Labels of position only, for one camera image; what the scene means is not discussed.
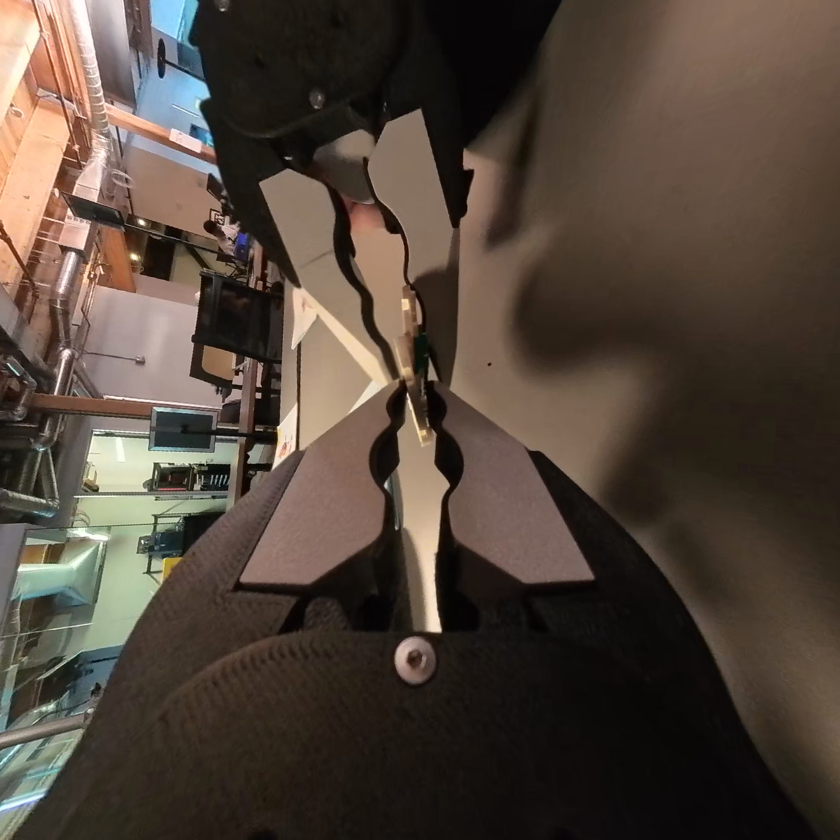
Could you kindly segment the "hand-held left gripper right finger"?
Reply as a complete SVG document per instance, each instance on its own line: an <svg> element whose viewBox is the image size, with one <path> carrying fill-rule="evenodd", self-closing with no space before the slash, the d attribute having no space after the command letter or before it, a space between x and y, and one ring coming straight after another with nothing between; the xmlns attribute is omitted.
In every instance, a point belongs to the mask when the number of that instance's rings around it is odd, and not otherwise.
<svg viewBox="0 0 840 840"><path fill-rule="evenodd" d="M527 448L442 382L429 385L434 464L447 487L439 589L560 589L594 573Z"/></svg>

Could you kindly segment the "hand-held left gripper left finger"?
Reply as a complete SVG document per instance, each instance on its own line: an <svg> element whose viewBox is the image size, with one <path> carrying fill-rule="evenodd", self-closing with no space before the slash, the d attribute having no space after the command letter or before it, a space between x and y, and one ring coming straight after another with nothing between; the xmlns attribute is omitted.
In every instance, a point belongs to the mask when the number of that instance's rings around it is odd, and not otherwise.
<svg viewBox="0 0 840 840"><path fill-rule="evenodd" d="M404 384L394 382L314 441L294 468L238 582L248 590L388 596Z"/></svg>

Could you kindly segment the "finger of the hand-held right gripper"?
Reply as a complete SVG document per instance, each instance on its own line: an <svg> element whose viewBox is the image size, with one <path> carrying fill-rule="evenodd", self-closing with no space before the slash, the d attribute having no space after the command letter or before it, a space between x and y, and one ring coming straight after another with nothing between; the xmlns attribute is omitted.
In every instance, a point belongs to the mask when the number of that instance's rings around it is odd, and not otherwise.
<svg viewBox="0 0 840 840"><path fill-rule="evenodd" d="M452 224L422 110L387 122L366 173L404 246L436 377L452 385L458 347L459 229Z"/></svg>
<svg viewBox="0 0 840 840"><path fill-rule="evenodd" d="M325 183L286 169L259 183L293 277L319 318L374 382L397 378L375 323L373 296L355 261L350 217Z"/></svg>

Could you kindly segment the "tan and green lego assembly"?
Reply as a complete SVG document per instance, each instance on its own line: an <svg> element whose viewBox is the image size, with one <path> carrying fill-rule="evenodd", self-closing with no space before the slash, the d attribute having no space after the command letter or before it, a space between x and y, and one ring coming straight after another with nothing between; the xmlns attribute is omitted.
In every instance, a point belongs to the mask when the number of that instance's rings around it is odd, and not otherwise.
<svg viewBox="0 0 840 840"><path fill-rule="evenodd" d="M412 419L419 444L425 448L434 441L427 402L431 357L422 308L410 284L402 288L401 318L403 332L394 340L395 362L405 392L406 412Z"/></svg>

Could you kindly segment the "printed paper sheet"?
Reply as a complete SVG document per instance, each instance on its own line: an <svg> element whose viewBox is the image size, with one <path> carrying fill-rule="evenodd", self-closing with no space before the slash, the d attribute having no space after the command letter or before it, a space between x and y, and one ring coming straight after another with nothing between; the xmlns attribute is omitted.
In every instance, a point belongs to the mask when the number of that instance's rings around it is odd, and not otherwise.
<svg viewBox="0 0 840 840"><path fill-rule="evenodd" d="M276 451L272 469L277 469L290 455L298 451L299 402L295 402L277 427Z"/></svg>

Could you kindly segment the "white paper sheet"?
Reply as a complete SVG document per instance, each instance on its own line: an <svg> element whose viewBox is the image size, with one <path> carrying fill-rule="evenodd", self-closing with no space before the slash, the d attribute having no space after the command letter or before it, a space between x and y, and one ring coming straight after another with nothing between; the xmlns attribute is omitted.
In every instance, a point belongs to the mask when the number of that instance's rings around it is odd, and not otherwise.
<svg viewBox="0 0 840 840"><path fill-rule="evenodd" d="M310 293L299 287L291 287L290 299L292 312L290 348L295 350L319 318L320 305Z"/></svg>

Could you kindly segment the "black monitor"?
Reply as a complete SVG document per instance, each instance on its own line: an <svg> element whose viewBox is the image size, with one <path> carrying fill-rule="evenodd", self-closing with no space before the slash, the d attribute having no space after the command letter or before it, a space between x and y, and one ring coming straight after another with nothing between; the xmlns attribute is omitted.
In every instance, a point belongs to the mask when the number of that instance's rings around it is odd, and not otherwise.
<svg viewBox="0 0 840 840"><path fill-rule="evenodd" d="M215 387L233 384L234 365L226 372L205 359L208 350L266 365L280 365L285 291L282 280L267 289L211 270L200 274L190 376Z"/></svg>

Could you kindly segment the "wooden beam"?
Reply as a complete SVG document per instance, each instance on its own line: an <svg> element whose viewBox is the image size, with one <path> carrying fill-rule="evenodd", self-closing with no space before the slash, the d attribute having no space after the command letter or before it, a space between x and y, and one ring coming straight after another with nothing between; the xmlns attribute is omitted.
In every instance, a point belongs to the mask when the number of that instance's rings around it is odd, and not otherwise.
<svg viewBox="0 0 840 840"><path fill-rule="evenodd" d="M156 409L167 412L179 411L187 412L189 414L211 415L214 417L218 425L231 425L237 422L237 418L232 413L228 414L226 419L223 419L224 410L222 407L178 402L132 400L116 396L91 397L36 393L29 403L29 411L32 413L126 418L149 421L152 419L153 410Z"/></svg>

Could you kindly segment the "metal railing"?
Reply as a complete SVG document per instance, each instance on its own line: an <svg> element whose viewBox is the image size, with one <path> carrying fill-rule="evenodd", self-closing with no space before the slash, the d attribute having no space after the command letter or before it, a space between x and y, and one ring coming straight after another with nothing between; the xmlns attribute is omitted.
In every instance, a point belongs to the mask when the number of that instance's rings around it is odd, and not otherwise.
<svg viewBox="0 0 840 840"><path fill-rule="evenodd" d="M4 731L1 733L1 750L4 751L26 743L82 730L88 725L93 713L93 709L88 709L76 715Z"/></svg>

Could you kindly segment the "framed wall screen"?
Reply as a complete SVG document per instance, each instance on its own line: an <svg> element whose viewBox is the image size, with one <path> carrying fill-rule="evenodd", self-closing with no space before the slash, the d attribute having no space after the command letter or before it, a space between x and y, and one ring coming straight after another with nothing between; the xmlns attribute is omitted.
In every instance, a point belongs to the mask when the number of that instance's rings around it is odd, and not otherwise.
<svg viewBox="0 0 840 840"><path fill-rule="evenodd" d="M214 410L155 406L150 415L149 450L213 454L217 417Z"/></svg>

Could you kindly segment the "silver ventilation duct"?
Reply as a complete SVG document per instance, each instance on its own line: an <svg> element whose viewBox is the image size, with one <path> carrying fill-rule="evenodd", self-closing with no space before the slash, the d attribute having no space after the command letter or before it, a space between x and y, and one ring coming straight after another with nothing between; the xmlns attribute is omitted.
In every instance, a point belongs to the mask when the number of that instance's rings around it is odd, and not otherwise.
<svg viewBox="0 0 840 840"><path fill-rule="evenodd" d="M91 150L77 182L76 194L94 202L100 198L112 201L116 199L118 189L126 190L130 186L130 178L119 168L113 149L111 125L87 4L84 1L69 1L66 5L87 90L88 126L91 134Z"/></svg>
<svg viewBox="0 0 840 840"><path fill-rule="evenodd" d="M49 315L58 346L54 381L49 393L54 398L70 395L77 368L81 365L81 354L74 345L71 328L75 311L72 306L74 293L84 267L82 252L73 248L63 251L49 294Z"/></svg>

